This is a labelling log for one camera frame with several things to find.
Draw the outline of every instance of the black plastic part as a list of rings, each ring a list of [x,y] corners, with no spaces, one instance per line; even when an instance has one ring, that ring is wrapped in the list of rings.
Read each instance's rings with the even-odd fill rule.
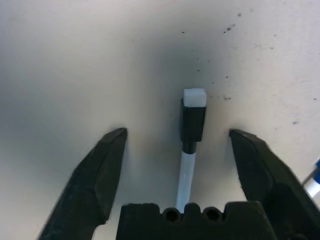
[[[289,167],[255,135],[231,130],[230,137],[243,192],[262,203],[278,239],[319,240],[319,210]]]
[[[182,151],[186,154],[194,154],[196,152],[197,148],[197,142],[192,141],[192,142],[183,142],[182,143]]]
[[[180,137],[184,142],[201,142],[207,107],[186,107],[181,100]]]
[[[231,202],[218,218],[204,216],[189,203],[180,219],[167,219],[156,204],[129,204],[121,209],[116,240],[276,240],[261,203]]]
[[[115,199],[127,129],[107,133],[73,171],[40,240],[90,240],[109,219]]]

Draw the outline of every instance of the table surface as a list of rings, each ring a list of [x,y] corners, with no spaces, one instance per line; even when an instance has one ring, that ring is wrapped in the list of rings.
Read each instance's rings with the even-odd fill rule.
[[[0,0],[0,238],[35,239],[117,127],[129,134],[119,188],[93,239],[115,239],[123,204],[174,206],[184,88],[208,95],[191,202],[245,199],[230,128],[303,181],[320,156],[319,22],[317,0]]]

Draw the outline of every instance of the white surface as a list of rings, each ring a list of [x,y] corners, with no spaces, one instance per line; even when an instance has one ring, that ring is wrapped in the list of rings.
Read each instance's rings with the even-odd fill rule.
[[[183,90],[183,104],[188,108],[202,108],[206,106],[207,94],[202,88]]]
[[[208,94],[191,202],[244,199],[230,128],[304,180],[320,155],[319,22],[318,0],[0,0],[0,239],[35,239],[74,167],[121,126],[118,193],[94,240],[115,239],[125,203],[173,207],[185,88]]]
[[[180,174],[175,207],[183,213],[189,202],[191,183],[194,175],[196,154],[181,153]]]
[[[304,189],[313,198],[318,192],[320,192],[320,184],[313,178],[310,178],[305,184]]]

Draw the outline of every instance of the marker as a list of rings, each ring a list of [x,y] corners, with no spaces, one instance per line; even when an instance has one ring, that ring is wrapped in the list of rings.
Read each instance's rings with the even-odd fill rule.
[[[316,163],[314,175],[305,182],[304,189],[312,198],[320,192],[320,160]]]
[[[205,124],[207,95],[202,88],[184,89],[181,100],[180,137],[182,154],[176,208],[183,213],[189,202],[194,174],[197,142],[201,142]]]

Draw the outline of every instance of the screw hole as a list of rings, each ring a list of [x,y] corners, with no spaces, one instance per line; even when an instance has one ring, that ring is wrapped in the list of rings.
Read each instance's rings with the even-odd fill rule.
[[[208,207],[203,211],[203,215],[210,221],[220,222],[222,221],[221,212],[215,207]]]
[[[180,212],[175,208],[168,208],[162,214],[163,218],[168,222],[174,223],[181,218]]]

